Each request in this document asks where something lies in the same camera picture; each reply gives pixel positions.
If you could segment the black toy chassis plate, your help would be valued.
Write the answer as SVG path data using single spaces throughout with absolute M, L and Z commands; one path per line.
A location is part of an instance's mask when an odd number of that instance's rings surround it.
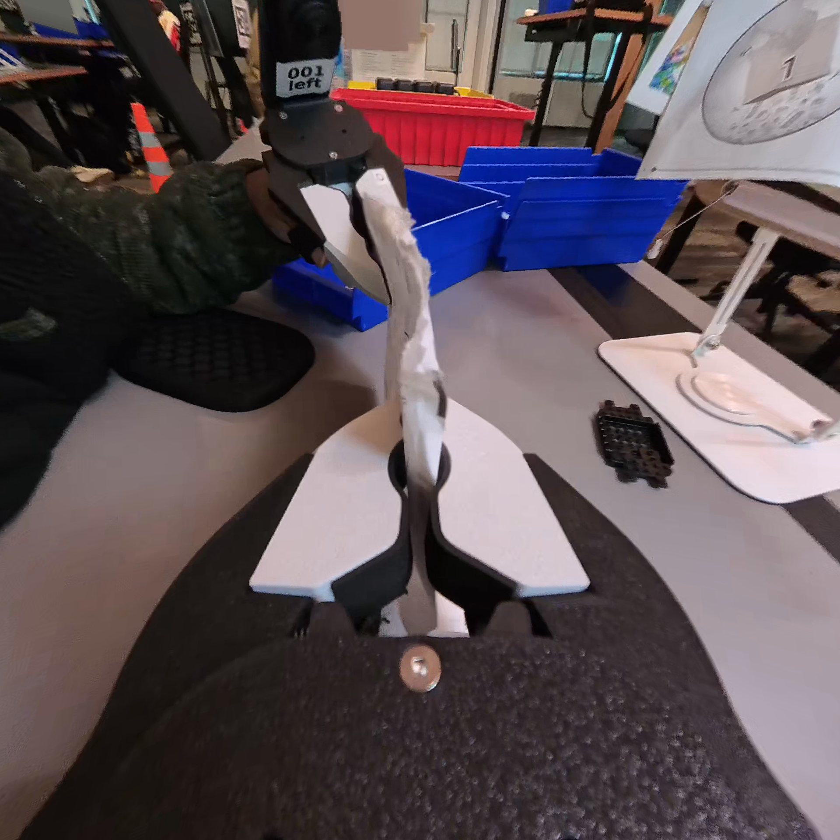
M 668 488 L 674 458 L 661 426 L 639 405 L 604 400 L 594 414 L 593 430 L 598 452 L 619 482 Z

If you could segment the person's left hand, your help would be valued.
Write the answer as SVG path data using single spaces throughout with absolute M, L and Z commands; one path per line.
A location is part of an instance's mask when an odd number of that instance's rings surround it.
M 291 246 L 291 232 L 297 228 L 299 220 L 270 193 L 267 169 L 260 167 L 248 173 L 245 184 L 248 199 L 263 225 L 281 242 Z

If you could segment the person's black clothing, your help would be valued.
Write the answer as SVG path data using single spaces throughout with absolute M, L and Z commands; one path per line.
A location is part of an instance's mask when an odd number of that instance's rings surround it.
M 54 450 L 109 374 L 124 339 L 116 316 L 99 311 L 2 311 L 1 526 L 27 506 Z

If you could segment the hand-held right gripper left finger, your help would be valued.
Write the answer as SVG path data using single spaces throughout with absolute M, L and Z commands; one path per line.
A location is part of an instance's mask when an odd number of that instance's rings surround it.
M 338 603 L 359 624 L 406 593 L 412 569 L 401 410 L 378 406 L 307 460 L 249 586 Z

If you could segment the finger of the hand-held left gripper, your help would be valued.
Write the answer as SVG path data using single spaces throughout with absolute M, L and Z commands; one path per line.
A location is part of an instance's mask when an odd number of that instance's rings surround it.
M 354 219 L 411 219 L 386 170 L 367 170 L 354 184 Z
M 382 268 L 353 223 L 352 187 L 311 184 L 302 187 L 301 195 L 323 234 L 322 249 L 342 283 L 390 306 L 391 293 Z

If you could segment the grey wood-edged background desk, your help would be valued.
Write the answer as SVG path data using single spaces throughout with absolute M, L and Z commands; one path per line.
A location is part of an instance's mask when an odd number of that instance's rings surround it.
M 7 31 L 1 33 L 2 46 L 23 46 L 30 49 L 72 50 L 77 56 L 87 55 L 92 51 L 113 51 L 115 45 L 110 39 L 52 37 L 42 35 L 17 35 Z M 55 62 L 42 63 L 43 66 L 13 66 L 2 69 L 2 87 L 22 86 L 37 81 L 56 81 L 59 79 L 80 77 L 87 74 L 83 66 L 59 65 Z

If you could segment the toy instruction booklet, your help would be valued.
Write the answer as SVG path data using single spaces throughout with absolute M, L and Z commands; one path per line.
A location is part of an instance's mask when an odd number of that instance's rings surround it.
M 839 2 L 712 2 L 638 177 L 839 186 Z

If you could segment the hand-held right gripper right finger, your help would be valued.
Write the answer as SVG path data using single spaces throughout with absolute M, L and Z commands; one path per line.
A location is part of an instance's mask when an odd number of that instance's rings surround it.
M 455 401 L 429 502 L 425 569 L 436 635 L 475 635 L 499 605 L 591 586 L 525 454 Z

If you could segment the row of black blocks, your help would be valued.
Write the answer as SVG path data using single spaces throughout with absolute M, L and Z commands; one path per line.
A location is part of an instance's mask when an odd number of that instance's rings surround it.
M 457 87 L 449 82 L 437 80 L 411 80 L 404 78 L 378 77 L 374 81 L 378 91 L 423 93 L 424 95 L 458 96 Z

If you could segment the black slanted pole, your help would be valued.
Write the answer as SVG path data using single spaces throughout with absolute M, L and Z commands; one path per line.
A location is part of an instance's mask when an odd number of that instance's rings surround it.
M 230 145 L 214 110 L 165 36 L 147 1 L 97 1 L 114 44 L 131 58 L 163 113 L 198 161 L 215 161 Z

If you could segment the red ribbed plastic bin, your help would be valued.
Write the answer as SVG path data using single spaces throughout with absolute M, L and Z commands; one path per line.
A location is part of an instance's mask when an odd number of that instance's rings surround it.
M 343 88 L 332 99 L 364 115 L 408 165 L 459 166 L 468 148 L 518 146 L 533 109 L 488 97 Z

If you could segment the large white paper bag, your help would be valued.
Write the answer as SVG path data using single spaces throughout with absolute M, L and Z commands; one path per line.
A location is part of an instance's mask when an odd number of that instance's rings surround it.
M 398 613 L 409 636 L 438 625 L 425 563 L 425 535 L 443 451 L 447 397 L 429 311 L 431 269 L 413 235 L 413 219 L 365 220 L 391 293 L 385 395 L 400 413 L 413 569 Z

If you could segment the person's left forearm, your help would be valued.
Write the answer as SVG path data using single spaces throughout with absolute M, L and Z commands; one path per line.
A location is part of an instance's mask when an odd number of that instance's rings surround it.
M 183 315 L 231 305 L 298 257 L 249 201 L 255 159 L 189 164 L 158 193 L 100 192 L 69 170 L 37 171 L 20 141 L 1 136 L 3 262 L 14 251 L 45 268 L 93 257 L 153 311 Z

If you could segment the orange traffic cone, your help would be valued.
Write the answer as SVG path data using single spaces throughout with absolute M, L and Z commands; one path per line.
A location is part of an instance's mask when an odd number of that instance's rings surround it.
M 170 159 L 157 133 L 154 131 L 149 114 L 143 104 L 131 103 L 131 112 L 135 129 L 140 138 L 140 147 L 149 174 L 154 193 L 159 193 L 162 186 L 172 177 Z

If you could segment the brown high background desk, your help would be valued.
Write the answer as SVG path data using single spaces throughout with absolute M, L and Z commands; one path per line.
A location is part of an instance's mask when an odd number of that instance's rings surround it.
M 612 144 L 628 94 L 641 66 L 646 44 L 653 34 L 666 31 L 674 21 L 673 16 L 661 13 L 661 7 L 661 2 L 642 2 L 639 9 L 627 10 L 587 2 L 563 12 L 527 15 L 517 19 L 517 24 L 526 29 L 524 38 L 527 42 L 551 44 L 530 132 L 530 146 L 538 146 L 541 141 L 562 46 L 583 43 L 584 54 L 588 56 L 592 39 L 599 34 L 615 35 L 617 46 L 612 64 L 606 72 L 601 95 L 590 117 L 585 145 L 594 153 L 600 153 Z

